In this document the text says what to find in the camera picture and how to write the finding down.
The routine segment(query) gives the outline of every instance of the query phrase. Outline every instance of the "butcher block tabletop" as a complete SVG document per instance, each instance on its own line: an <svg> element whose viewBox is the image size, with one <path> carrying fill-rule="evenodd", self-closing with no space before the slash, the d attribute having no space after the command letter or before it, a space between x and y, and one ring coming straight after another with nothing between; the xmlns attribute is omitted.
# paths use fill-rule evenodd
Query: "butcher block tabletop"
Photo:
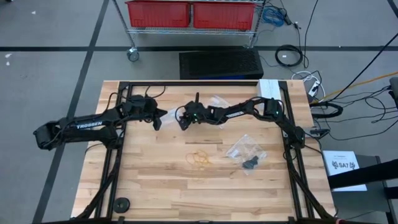
<svg viewBox="0 0 398 224"><path fill-rule="evenodd" d="M312 127L303 82L286 82L296 125ZM97 113L102 113L109 95L116 92L118 86L119 81L103 83ZM135 86L132 94L143 95L146 89L147 86ZM162 90L163 86L152 86L148 95L158 95ZM170 111L183 106L195 100L196 92L200 92L200 102L205 106L215 95L235 105L256 96L257 88L166 85L164 94L156 98L158 108ZM116 95L112 97L110 107L115 102ZM126 213L113 212L113 219L124 216L125 220L286 221L287 217L295 217L287 164L282 156L282 135L275 123L244 115L230 119L222 128L191 124L182 131L173 117L174 114L167 117L169 123L164 123L159 131L153 129L152 123L127 123L116 198L126 197L131 205ZM267 157L249 175L242 170L241 164L226 155L245 134L267 152ZM89 142L88 147L98 143ZM318 143L310 138L306 139L306 145L319 149ZM79 215L97 193L105 154L103 145L87 151L72 217ZM205 161L195 163L195 154L201 158L205 155L206 159L199 159ZM307 148L302 149L302 155L310 190L334 215L335 207L321 155ZM298 189L306 217L303 193ZM102 217L106 215L109 192L110 188L104 196Z"/></svg>

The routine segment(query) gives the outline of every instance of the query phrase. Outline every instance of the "plastic bag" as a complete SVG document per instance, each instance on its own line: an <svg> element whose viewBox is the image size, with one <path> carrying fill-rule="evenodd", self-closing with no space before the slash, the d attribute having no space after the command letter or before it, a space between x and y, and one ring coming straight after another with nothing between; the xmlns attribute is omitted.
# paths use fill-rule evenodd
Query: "plastic bag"
<svg viewBox="0 0 398 224"><path fill-rule="evenodd" d="M237 160L246 175L249 175L257 167L258 163L267 157L267 152L257 144L257 142L247 134L245 134L226 155Z"/></svg>
<svg viewBox="0 0 398 224"><path fill-rule="evenodd" d="M227 108L231 106L226 100L222 99L221 97L214 95L206 102L204 106L215 106L215 107L222 107ZM223 129L225 124L218 125L219 128Z"/></svg>
<svg viewBox="0 0 398 224"><path fill-rule="evenodd" d="M171 124L171 123L173 123L173 122L177 122L176 120L175 120L175 110L176 110L177 108L174 108L174 109L171 109L171 110L169 110L168 112L167 112L167 114L166 115L163 115L161 118L160 118L160 120L161 120L161 122L162 122L162 125L161 125L161 129L162 128L164 128L166 125L168 125L168 124ZM180 108L179 110L178 110L178 112L177 112L177 118L179 118L180 116L182 116L182 113L183 113L183 111L184 111L184 108Z"/></svg>

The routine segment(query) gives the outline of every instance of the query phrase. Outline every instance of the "white cable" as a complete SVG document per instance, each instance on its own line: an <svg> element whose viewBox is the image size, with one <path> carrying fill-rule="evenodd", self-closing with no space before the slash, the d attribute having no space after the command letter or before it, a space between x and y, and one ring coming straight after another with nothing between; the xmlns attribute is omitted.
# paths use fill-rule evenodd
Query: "white cable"
<svg viewBox="0 0 398 224"><path fill-rule="evenodd" d="M294 74L292 75L292 79L294 79L294 76L296 76L296 75L298 75L298 74L301 74L301 73L306 73L306 74L308 74L306 77L302 78L303 82L310 81L311 79L315 79L316 81L319 82L319 79L318 79L317 77L313 76L313 75L312 75L312 72L309 72L309 71L299 71L299 72L296 72L296 73L294 73ZM321 89L322 89L322 92L323 92L323 97L325 97L325 96L326 96L326 92L325 92L325 89L324 89L322 83L320 84L320 86L321 86Z"/></svg>

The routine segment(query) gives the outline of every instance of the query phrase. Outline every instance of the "red plastic crate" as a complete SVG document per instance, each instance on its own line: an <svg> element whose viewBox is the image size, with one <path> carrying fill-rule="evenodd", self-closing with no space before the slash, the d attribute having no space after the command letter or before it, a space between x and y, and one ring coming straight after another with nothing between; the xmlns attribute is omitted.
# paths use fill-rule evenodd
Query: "red plastic crate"
<svg viewBox="0 0 398 224"><path fill-rule="evenodd" d="M188 27L187 2L126 2L132 27Z"/></svg>
<svg viewBox="0 0 398 224"><path fill-rule="evenodd" d="M193 3L193 26L250 30L255 6L253 3Z"/></svg>

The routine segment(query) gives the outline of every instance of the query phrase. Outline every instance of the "blue cable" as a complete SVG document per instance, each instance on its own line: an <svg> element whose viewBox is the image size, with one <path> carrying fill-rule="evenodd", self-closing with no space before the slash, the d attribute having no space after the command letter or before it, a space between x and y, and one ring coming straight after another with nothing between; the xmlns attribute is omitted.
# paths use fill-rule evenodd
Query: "blue cable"
<svg viewBox="0 0 398 224"><path fill-rule="evenodd" d="M262 12L261 22L272 24L276 27L281 27L285 23L285 16L275 7L266 6Z"/></svg>

